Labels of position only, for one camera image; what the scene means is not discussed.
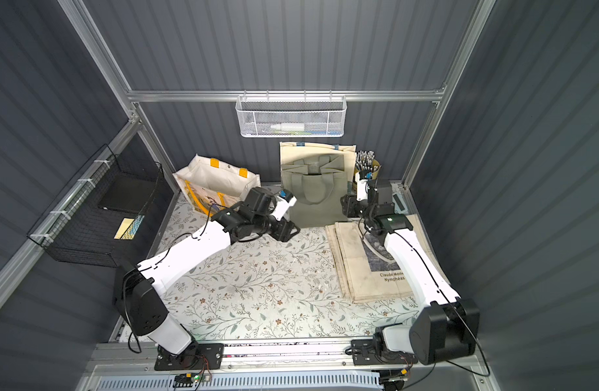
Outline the olive green tote bag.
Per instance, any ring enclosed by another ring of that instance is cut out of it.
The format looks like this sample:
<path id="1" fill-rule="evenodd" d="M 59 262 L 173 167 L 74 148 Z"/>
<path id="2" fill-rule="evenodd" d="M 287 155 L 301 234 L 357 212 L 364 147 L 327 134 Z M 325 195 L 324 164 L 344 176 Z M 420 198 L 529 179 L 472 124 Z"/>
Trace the olive green tote bag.
<path id="1" fill-rule="evenodd" d="M 341 199 L 348 195 L 348 175 L 342 155 L 308 156 L 281 166 L 281 183 L 296 204 L 290 220 L 299 228 L 345 222 Z"/>

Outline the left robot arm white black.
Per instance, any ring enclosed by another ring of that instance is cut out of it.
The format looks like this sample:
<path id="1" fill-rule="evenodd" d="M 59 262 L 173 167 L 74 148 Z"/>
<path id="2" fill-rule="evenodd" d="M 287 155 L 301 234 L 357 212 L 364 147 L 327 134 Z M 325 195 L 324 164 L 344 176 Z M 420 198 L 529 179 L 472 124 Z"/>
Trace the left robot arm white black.
<path id="1" fill-rule="evenodd" d="M 135 337 L 147 337 L 171 355 L 181 355 L 196 341 L 173 315 L 162 297 L 165 292 L 209 257 L 233 244 L 270 236 L 286 243 L 300 228 L 286 218 L 297 203 L 289 190 L 278 193 L 253 187 L 246 198 L 208 212 L 204 226 L 180 235 L 158 255 L 136 264 L 118 266 L 113 306 Z"/>

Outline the cream canvas bag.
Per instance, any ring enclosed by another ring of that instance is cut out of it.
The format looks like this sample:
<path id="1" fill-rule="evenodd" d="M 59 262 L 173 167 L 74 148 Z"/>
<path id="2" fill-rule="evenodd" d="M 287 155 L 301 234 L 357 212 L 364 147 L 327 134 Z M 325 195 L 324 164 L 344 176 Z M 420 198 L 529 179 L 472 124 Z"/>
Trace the cream canvas bag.
<path id="1" fill-rule="evenodd" d="M 342 249 L 352 302 L 413 295 L 404 272 L 378 238 L 359 228 L 355 222 L 334 225 Z"/>

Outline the cream canvas bag painting print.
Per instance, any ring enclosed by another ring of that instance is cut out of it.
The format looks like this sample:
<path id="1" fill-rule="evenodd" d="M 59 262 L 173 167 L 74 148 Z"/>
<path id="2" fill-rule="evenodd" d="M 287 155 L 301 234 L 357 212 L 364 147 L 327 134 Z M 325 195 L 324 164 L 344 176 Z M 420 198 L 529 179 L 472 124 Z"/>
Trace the cream canvas bag painting print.
<path id="1" fill-rule="evenodd" d="M 338 275 L 338 283 L 341 288 L 341 292 L 343 293 L 343 297 L 351 299 L 352 296 L 349 288 L 348 277 L 343 264 L 342 249 L 340 243 L 338 242 L 335 225 L 326 226 L 325 232 L 327 234 L 328 243 L 334 257 L 335 269 Z"/>

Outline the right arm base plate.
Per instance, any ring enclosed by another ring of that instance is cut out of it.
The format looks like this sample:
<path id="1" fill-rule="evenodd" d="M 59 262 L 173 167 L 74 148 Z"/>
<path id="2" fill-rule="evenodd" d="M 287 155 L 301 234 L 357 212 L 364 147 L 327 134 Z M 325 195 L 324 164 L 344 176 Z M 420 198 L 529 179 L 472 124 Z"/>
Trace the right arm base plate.
<path id="1" fill-rule="evenodd" d="M 344 353 L 352 357 L 355 366 L 400 365 L 409 368 L 418 363 L 414 354 L 383 349 L 371 339 L 352 340 Z"/>

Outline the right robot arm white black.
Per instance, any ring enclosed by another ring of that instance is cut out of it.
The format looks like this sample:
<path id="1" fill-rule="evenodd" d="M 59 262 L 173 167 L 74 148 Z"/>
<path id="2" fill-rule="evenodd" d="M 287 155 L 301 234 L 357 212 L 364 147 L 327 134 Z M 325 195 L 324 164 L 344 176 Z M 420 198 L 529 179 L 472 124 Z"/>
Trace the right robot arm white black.
<path id="1" fill-rule="evenodd" d="M 343 213 L 358 217 L 392 256 L 421 308 L 412 326 L 392 324 L 374 334 L 377 355 L 412 354 L 425 365 L 451 362 L 478 349 L 480 309 L 463 300 L 431 262 L 408 216 L 380 194 L 374 180 L 358 179 L 356 195 L 341 198 Z"/>

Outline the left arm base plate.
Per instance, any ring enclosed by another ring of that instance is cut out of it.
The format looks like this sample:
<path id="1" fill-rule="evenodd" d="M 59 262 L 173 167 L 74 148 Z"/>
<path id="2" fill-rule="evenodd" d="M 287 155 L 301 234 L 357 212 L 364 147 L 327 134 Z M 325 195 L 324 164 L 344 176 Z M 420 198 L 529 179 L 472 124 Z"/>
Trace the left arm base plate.
<path id="1" fill-rule="evenodd" d="M 155 371 L 201 371 L 220 369 L 224 356 L 221 343 L 199 344 L 192 342 L 182 353 L 174 355 L 168 350 L 157 347 Z"/>

